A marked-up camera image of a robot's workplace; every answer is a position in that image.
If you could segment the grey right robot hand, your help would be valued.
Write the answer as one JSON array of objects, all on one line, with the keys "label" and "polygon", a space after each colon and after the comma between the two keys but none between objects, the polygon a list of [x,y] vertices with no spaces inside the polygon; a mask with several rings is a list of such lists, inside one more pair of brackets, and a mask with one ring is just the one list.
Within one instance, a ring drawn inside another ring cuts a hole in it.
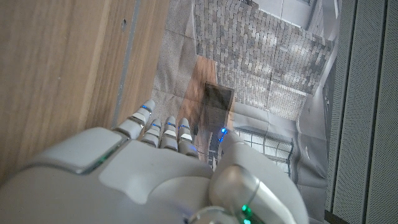
[{"label": "grey right robot hand", "polygon": [[1,186],[2,223],[308,223],[295,184],[229,128],[215,169],[186,119],[146,101],[113,129],[90,128],[31,159]]}]

